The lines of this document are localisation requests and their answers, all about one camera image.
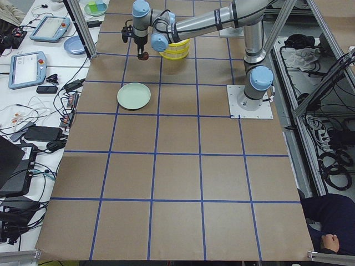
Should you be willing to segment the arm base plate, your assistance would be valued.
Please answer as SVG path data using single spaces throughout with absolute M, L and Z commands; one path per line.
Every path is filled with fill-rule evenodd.
M 262 99 L 251 100 L 244 94 L 244 85 L 227 85 L 230 118 L 232 119 L 273 119 L 267 92 Z
M 219 36 L 223 38 L 244 38 L 243 28 L 225 28 L 219 31 Z

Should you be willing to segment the seated person's hand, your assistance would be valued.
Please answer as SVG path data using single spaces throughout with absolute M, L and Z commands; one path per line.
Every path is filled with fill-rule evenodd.
M 337 254 L 339 248 L 339 239 L 335 234 L 326 234 L 321 237 L 321 253 Z

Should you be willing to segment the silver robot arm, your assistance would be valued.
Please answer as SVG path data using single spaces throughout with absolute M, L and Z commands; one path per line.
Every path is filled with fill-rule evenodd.
M 228 6 L 199 16 L 177 21 L 170 10 L 153 9 L 147 1 L 134 1 L 133 23 L 122 28 L 122 40 L 133 38 L 137 57 L 147 60 L 147 43 L 157 52 L 167 50 L 169 44 L 226 28 L 243 28 L 245 40 L 244 61 L 260 64 L 267 54 L 263 41 L 262 20 L 265 9 L 272 1 L 232 1 Z

